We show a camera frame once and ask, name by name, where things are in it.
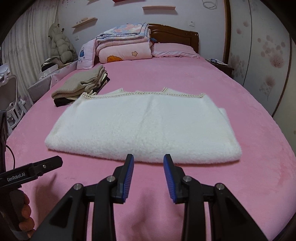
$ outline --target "cable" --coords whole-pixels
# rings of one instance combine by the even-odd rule
[[[204,2],[204,0],[202,0],[202,4],[206,9],[211,9],[211,10],[217,9],[217,0],[215,2],[212,2],[212,1]]]
[[[10,150],[11,154],[12,154],[12,157],[13,157],[13,169],[15,168],[15,156],[12,152],[12,150],[10,149],[10,147],[8,145],[6,145],[6,147]]]

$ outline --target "headboard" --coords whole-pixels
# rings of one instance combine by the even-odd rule
[[[181,30],[166,25],[150,23],[151,38],[159,43],[177,43],[191,46],[198,53],[199,38],[197,32]]]

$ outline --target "finger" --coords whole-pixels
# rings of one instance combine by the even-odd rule
[[[28,219],[26,219],[25,221],[19,224],[20,229],[25,232],[32,230],[34,226],[35,226],[35,223],[31,217],[29,217]]]
[[[35,232],[35,229],[32,229],[29,232],[27,232],[29,239],[32,237],[34,232]]]
[[[28,204],[24,204],[23,208],[22,208],[22,216],[25,218],[25,219],[28,219],[30,216],[31,216],[31,208]]]
[[[29,204],[30,203],[30,199],[28,198],[28,196],[24,193],[24,204]]]

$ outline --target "beige knit sweater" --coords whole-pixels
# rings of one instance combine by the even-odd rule
[[[83,92],[89,93],[92,89],[101,85],[105,73],[107,71],[103,65],[99,65],[95,69],[76,73],[62,87],[52,93],[52,98],[67,98],[80,95]]]

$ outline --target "pillowcase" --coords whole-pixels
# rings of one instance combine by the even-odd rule
[[[200,57],[191,46],[176,43],[156,43],[151,47],[151,54],[154,57]]]
[[[99,52],[99,59],[102,64],[114,61],[149,58],[152,58],[150,41],[108,46],[102,48]]]
[[[79,52],[77,69],[91,69],[94,66],[94,58],[96,55],[96,39],[88,41],[82,45]]]

